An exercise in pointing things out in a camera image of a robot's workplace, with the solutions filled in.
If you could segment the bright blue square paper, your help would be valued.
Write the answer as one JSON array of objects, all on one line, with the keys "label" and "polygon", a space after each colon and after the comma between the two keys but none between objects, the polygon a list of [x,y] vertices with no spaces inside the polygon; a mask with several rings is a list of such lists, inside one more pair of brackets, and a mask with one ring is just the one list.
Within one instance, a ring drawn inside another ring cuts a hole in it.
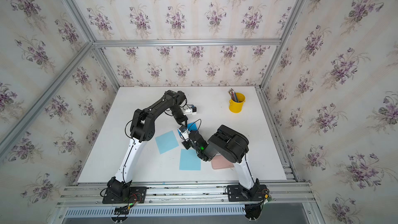
[{"label": "bright blue square paper", "polygon": [[197,130],[198,130],[197,123],[196,123],[196,122],[188,123],[187,129],[188,129],[190,132],[191,132],[191,131],[197,131]]}]

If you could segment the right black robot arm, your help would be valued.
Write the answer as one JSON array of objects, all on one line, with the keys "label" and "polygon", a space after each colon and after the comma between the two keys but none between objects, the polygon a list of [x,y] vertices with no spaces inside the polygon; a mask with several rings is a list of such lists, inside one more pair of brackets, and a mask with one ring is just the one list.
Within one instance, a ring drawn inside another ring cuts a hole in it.
[{"label": "right black robot arm", "polygon": [[241,133],[221,125],[208,141],[200,135],[199,130],[190,130],[182,125],[178,129],[186,149],[193,148],[196,156],[207,162],[212,161],[216,155],[223,156],[234,165],[239,179],[241,192],[246,198],[251,198],[260,189],[260,183],[251,172],[247,154],[249,141]]}]

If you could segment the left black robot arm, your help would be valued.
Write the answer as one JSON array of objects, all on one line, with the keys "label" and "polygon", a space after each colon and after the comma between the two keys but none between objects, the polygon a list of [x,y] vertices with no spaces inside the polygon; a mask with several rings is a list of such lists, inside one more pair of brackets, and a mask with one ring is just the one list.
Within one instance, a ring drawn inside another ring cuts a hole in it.
[{"label": "left black robot arm", "polygon": [[130,143],[123,157],[123,161],[108,183],[107,190],[120,199],[130,195],[133,169],[142,153],[146,142],[155,134],[155,121],[166,110],[170,110],[174,120],[184,128],[188,125],[188,117],[182,111],[181,104],[186,101],[186,95],[182,91],[166,91],[163,96],[151,106],[134,112],[130,121]]}]

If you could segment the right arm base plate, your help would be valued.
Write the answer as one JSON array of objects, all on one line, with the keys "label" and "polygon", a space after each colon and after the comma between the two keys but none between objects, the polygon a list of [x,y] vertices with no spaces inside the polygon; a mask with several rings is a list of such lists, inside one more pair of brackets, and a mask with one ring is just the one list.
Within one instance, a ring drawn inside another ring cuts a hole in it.
[{"label": "right arm base plate", "polygon": [[251,189],[241,185],[228,185],[226,193],[229,202],[260,202],[269,195],[269,189],[266,185],[254,185]]}]

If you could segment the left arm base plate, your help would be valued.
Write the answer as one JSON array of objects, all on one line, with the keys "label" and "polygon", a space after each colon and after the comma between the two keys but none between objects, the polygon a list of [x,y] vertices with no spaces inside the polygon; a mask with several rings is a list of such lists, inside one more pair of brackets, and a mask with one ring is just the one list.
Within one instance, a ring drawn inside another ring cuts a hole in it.
[{"label": "left arm base plate", "polygon": [[130,187],[123,189],[121,195],[115,195],[109,188],[103,189],[100,196],[103,204],[144,203],[147,187]]}]

